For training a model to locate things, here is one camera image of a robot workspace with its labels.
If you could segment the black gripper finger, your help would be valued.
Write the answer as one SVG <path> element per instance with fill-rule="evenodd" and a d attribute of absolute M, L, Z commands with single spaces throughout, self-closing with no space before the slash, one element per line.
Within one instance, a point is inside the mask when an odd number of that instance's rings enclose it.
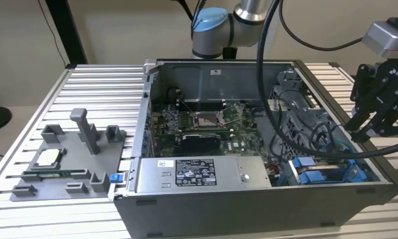
<path fill-rule="evenodd" d="M 398 137 L 398 95 L 366 96 L 355 101 L 350 119 L 350 136 L 354 142 L 366 142 L 371 133 L 380 137 Z"/>
<path fill-rule="evenodd" d="M 371 91 L 371 82 L 376 74 L 376 65 L 361 64 L 358 66 L 350 100 L 354 102 L 353 117 L 345 125 L 347 131 L 357 131 L 370 117 L 372 103 L 364 102 L 364 97 Z"/>

